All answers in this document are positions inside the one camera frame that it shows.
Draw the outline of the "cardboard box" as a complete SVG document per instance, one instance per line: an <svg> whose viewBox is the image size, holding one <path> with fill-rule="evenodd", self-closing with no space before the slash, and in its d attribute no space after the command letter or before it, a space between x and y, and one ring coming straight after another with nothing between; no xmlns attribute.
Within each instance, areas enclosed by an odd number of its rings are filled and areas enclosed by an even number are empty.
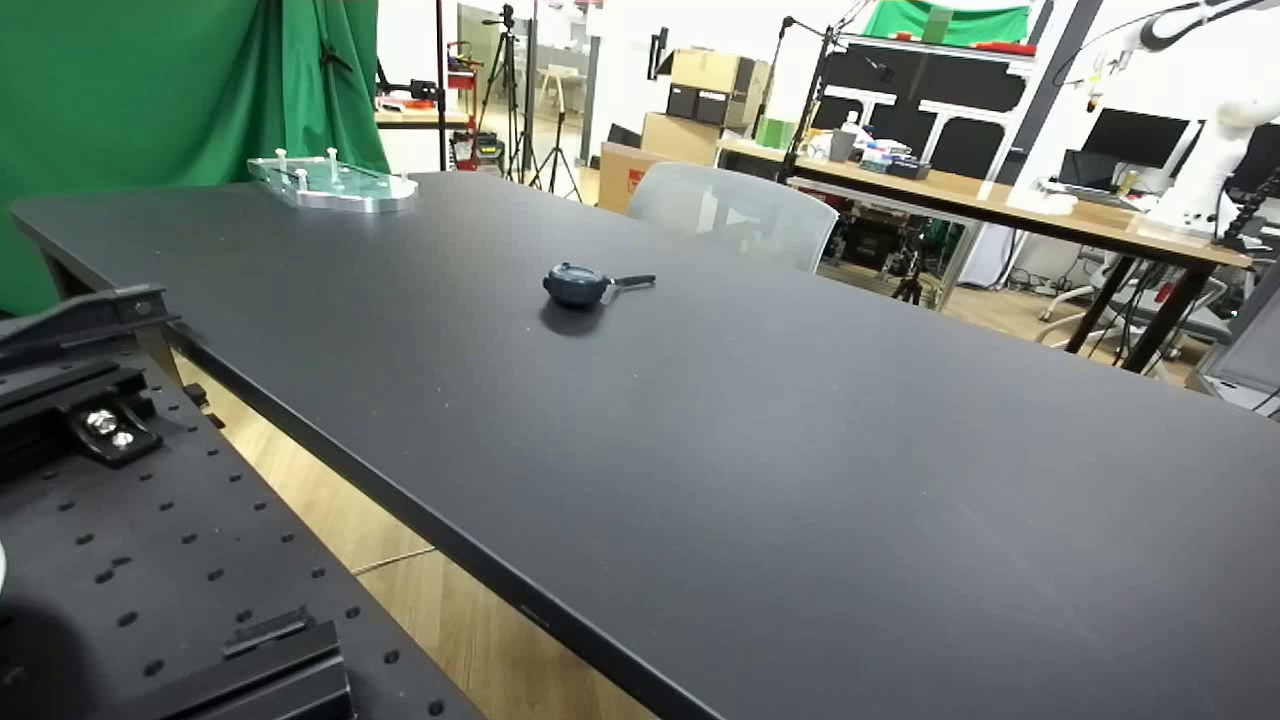
<svg viewBox="0 0 1280 720"><path fill-rule="evenodd" d="M657 165L652 151L626 145L598 147L598 204L623 211L640 176Z"/></svg>

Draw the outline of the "black toy pan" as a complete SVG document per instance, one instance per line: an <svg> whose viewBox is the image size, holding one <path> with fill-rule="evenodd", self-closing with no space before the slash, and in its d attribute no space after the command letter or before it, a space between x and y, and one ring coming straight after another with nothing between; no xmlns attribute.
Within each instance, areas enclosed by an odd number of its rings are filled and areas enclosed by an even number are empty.
<svg viewBox="0 0 1280 720"><path fill-rule="evenodd" d="M595 313L604 307L617 291L626 291L626 289L652 289L657 276L652 272L640 272L640 276L604 276L595 267L583 267L583 265L550 265L542 272L542 291L557 307L569 307L569 313Z"/></svg>

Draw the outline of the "green backdrop curtain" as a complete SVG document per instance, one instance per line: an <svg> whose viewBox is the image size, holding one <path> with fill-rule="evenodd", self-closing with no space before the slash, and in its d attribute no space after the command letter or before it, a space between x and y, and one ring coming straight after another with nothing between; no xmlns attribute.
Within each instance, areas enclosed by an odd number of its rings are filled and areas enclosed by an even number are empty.
<svg viewBox="0 0 1280 720"><path fill-rule="evenodd" d="M383 167L381 0L0 0L0 313L56 299L9 209L186 188L275 147Z"/></svg>

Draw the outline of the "wooden desk with black legs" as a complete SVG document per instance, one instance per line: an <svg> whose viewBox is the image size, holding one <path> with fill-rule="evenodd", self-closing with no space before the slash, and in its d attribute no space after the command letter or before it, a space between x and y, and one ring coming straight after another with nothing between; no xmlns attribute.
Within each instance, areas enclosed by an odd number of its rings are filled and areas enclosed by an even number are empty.
<svg viewBox="0 0 1280 720"><path fill-rule="evenodd" d="M891 171L872 171L853 161L795 157L782 147L762 147L743 137L721 145L721 165L741 171L773 171L782 184L807 184L818 192L847 192L864 204L901 204L902 211L943 215L951 224L1002 224L1051 239L1073 239L1105 247L1117 256L1098 298L1089 303L1068 349L1079 351L1109 299L1119 291L1135 259L1154 259L1179 272L1176 289L1154 303L1154 315L1140 342L1122 351L1122 372L1144 372L1170 329L1186 315L1193 299L1208 289L1216 267L1244 272L1248 256L1224 246L1196 239L1186 232L1161 227L1140 211L1109 209L1095 202L1056 204L1049 192L1013 188L995 180L973 180L954 171L927 171L923 180L902 180Z"/></svg>

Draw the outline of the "black perforated breadboard platform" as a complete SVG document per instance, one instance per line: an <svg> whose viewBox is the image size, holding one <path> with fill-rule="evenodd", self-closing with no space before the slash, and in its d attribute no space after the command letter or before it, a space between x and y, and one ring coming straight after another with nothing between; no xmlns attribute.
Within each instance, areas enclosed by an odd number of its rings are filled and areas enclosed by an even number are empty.
<svg viewBox="0 0 1280 720"><path fill-rule="evenodd" d="M0 720L474 720L154 366L154 289L0 329ZM100 463L66 411L159 448Z"/></svg>

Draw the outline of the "black computer monitor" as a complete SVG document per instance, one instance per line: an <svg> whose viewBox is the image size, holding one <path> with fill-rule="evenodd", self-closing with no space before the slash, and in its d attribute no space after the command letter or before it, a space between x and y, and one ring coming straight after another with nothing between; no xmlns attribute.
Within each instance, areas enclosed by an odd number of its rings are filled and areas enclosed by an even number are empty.
<svg viewBox="0 0 1280 720"><path fill-rule="evenodd" d="M1110 188L1119 167L1162 167L1182 133L1176 118L1105 110L1083 145L1064 151L1059 180Z"/></svg>

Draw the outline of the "black mounting bracket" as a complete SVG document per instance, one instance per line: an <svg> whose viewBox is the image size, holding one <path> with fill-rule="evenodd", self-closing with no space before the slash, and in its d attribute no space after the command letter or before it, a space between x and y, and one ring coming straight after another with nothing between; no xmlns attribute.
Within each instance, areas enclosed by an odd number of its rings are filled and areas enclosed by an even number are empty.
<svg viewBox="0 0 1280 720"><path fill-rule="evenodd" d="M100 463L130 463L159 448L159 437L121 402L86 402L66 411L66 430Z"/></svg>

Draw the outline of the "clear acrylic plate with bolts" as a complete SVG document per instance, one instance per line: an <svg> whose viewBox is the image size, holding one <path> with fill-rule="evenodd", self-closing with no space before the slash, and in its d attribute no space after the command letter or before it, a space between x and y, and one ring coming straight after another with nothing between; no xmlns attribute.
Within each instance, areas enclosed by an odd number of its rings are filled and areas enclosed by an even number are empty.
<svg viewBox="0 0 1280 720"><path fill-rule="evenodd" d="M282 204L303 211L404 211L415 202L415 180L395 171L353 167L335 147L325 157L251 157L249 171Z"/></svg>

